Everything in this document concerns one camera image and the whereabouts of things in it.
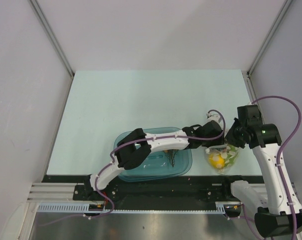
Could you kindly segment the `green fake food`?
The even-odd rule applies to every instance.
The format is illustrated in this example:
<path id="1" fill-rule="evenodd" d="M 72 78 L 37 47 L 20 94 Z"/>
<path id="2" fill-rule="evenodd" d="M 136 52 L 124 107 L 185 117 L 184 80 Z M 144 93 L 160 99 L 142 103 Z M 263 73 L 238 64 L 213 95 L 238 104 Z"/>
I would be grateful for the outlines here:
<path id="1" fill-rule="evenodd" d="M 239 155 L 239 148 L 238 147 L 235 147 L 233 145 L 228 145 L 226 147 L 226 154 L 227 154 L 227 157 L 225 159 L 225 166 L 226 167 L 231 167 L 235 164 L 237 158 L 238 158 L 238 155 Z"/>

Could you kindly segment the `clear polka dot zip bag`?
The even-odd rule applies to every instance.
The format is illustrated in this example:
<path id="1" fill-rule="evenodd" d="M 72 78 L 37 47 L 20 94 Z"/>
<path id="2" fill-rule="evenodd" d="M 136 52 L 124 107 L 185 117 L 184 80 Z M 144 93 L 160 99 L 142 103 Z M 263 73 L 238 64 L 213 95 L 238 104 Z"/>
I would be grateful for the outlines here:
<path id="1" fill-rule="evenodd" d="M 207 147 L 205 159 L 218 174 L 226 175 L 238 159 L 240 149 L 231 144 Z"/>

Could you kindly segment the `yellow fake lemon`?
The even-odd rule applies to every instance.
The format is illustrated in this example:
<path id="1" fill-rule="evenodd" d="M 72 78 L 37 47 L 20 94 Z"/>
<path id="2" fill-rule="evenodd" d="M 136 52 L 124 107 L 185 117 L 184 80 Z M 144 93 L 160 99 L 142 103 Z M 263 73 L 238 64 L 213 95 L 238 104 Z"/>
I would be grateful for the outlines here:
<path id="1" fill-rule="evenodd" d="M 208 156 L 208 161 L 215 169 L 223 169 L 225 167 L 225 159 L 219 153 L 212 153 Z"/>

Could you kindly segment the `brown fake berry bunch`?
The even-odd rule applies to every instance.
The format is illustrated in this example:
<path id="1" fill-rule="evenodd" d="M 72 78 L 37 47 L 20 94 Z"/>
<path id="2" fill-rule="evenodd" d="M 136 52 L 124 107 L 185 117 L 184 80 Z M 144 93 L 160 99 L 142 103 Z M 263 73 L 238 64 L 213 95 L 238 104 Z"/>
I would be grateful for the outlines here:
<path id="1" fill-rule="evenodd" d="M 165 156 L 167 157 L 169 164 L 172 167 L 174 167 L 176 164 L 175 158 L 176 158 L 176 155 L 179 152 L 179 150 L 178 149 L 169 149 L 169 150 L 164 150 L 163 152 L 164 152 Z"/>

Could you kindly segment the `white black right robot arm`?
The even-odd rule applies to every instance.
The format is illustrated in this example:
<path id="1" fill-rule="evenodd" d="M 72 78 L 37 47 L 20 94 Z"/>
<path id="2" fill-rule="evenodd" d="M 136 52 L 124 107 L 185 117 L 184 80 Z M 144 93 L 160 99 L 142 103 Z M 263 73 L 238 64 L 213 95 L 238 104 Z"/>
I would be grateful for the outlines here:
<path id="1" fill-rule="evenodd" d="M 239 199 L 254 214 L 255 227 L 263 238 L 302 232 L 302 205 L 291 185 L 283 154 L 278 128 L 264 124 L 259 107 L 255 104 L 237 108 L 238 117 L 228 131 L 226 141 L 239 148 L 246 145 L 259 164 L 267 197 L 253 189 L 246 180 L 235 180 L 221 188 L 222 196 Z"/>

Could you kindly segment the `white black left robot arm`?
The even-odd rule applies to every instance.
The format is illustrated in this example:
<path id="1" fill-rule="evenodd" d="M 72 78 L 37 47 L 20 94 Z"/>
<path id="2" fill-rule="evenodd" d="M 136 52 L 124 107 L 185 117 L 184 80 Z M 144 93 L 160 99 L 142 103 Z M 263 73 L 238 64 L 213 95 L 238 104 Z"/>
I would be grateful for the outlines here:
<path id="1" fill-rule="evenodd" d="M 126 170 L 139 167 L 150 154 L 211 147 L 217 141 L 224 140 L 225 130 L 226 124 L 220 125 L 216 120 L 166 133 L 149 133 L 137 128 L 118 142 L 109 154 L 111 160 L 106 166 L 98 173 L 87 176 L 84 194 L 89 199 L 96 200 L 115 177 Z"/>

